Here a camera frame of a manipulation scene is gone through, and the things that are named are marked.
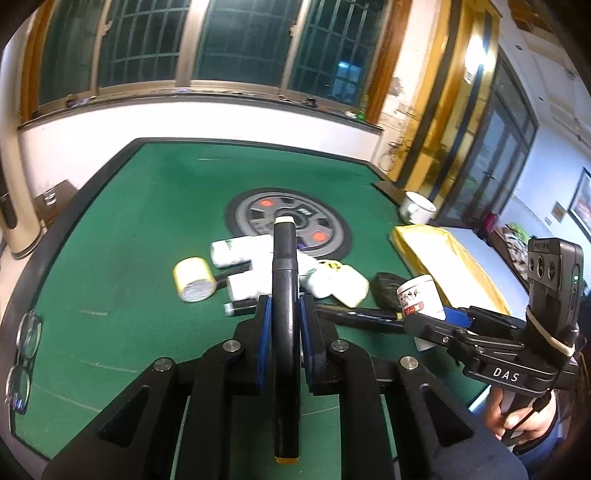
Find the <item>person's right hand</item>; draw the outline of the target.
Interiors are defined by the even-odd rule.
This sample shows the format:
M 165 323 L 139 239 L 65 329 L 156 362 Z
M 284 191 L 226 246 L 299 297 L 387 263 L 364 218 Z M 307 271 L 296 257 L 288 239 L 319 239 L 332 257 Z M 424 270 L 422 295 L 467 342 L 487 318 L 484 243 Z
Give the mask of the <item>person's right hand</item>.
M 505 391 L 492 387 L 486 400 L 481 417 L 485 425 L 501 440 L 508 429 L 521 431 L 519 444 L 537 440 L 543 437 L 552 427 L 557 413 L 555 393 L 551 394 L 549 403 L 539 412 L 531 407 L 512 410 L 509 414 L 502 414 L 502 402 Z

